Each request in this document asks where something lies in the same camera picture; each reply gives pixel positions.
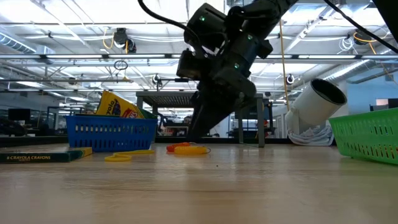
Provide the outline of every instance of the green plastic basket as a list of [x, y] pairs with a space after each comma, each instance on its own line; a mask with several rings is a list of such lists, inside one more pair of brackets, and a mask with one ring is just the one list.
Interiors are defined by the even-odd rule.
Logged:
[[329, 119], [340, 154], [398, 164], [398, 109]]

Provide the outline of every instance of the black robotic arm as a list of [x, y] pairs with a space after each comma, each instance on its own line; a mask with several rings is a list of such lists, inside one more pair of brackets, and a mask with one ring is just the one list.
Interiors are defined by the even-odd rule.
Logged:
[[[256, 87], [248, 80], [256, 57], [266, 58], [272, 46], [265, 38], [297, 0], [258, 0], [230, 9], [228, 15], [204, 4], [187, 27], [200, 38], [202, 46], [217, 54], [184, 50], [177, 75], [199, 80], [192, 97], [195, 106], [188, 132], [189, 141], [200, 138], [232, 112], [254, 101]], [[184, 33], [194, 43], [191, 32]]]

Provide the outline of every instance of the white cylinder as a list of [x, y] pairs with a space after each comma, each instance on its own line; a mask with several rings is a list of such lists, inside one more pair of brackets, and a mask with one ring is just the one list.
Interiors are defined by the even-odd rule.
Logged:
[[328, 81], [314, 79], [286, 114], [287, 128], [300, 134], [299, 129], [322, 124], [346, 103], [347, 98], [339, 88]]

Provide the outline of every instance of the blue plastic basket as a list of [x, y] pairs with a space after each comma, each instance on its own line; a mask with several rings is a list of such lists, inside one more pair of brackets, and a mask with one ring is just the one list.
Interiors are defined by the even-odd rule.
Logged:
[[93, 152], [149, 149], [156, 119], [66, 116], [70, 147], [92, 147]]

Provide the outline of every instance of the orange object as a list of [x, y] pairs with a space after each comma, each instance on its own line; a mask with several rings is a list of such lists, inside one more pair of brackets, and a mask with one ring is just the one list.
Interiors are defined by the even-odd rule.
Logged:
[[190, 146], [190, 145], [191, 144], [189, 142], [181, 142], [181, 143], [178, 143], [178, 144], [169, 145], [169, 146], [166, 147], [166, 149], [167, 149], [167, 152], [174, 152], [174, 149], [176, 147], [179, 147], [179, 146]]
[[199, 155], [209, 152], [205, 146], [177, 146], [174, 150], [174, 153], [181, 155]]

